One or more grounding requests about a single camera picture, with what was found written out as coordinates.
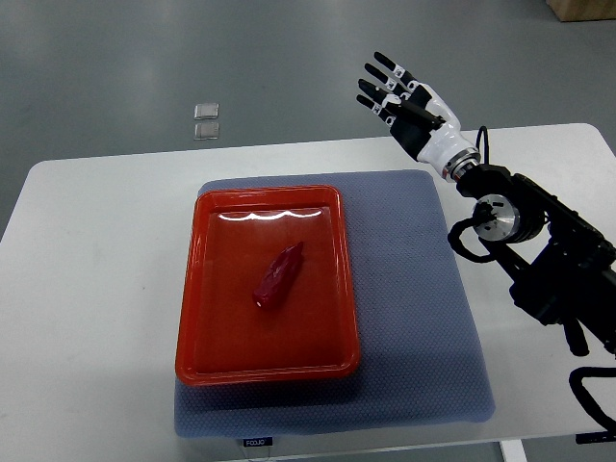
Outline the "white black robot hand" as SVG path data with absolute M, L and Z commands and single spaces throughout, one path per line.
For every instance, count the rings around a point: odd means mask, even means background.
M 391 126 L 403 150 L 439 174 L 463 174 L 477 166 L 478 149 L 462 136 L 458 118 L 436 91 L 381 52 L 373 57 L 380 67 L 365 64 L 365 69 L 389 92 L 359 79 L 356 100 Z

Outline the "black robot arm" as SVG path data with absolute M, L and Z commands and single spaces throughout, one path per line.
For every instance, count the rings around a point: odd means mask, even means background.
M 411 159 L 475 200 L 448 233 L 451 249 L 470 262 L 498 263 L 512 280 L 515 306 L 544 325 L 561 325 L 575 356 L 588 355 L 587 333 L 614 353 L 614 245 L 531 179 L 492 164 L 486 127 L 467 140 L 431 86 L 386 55 L 373 56 L 365 69 L 375 80 L 359 80 L 357 101 Z

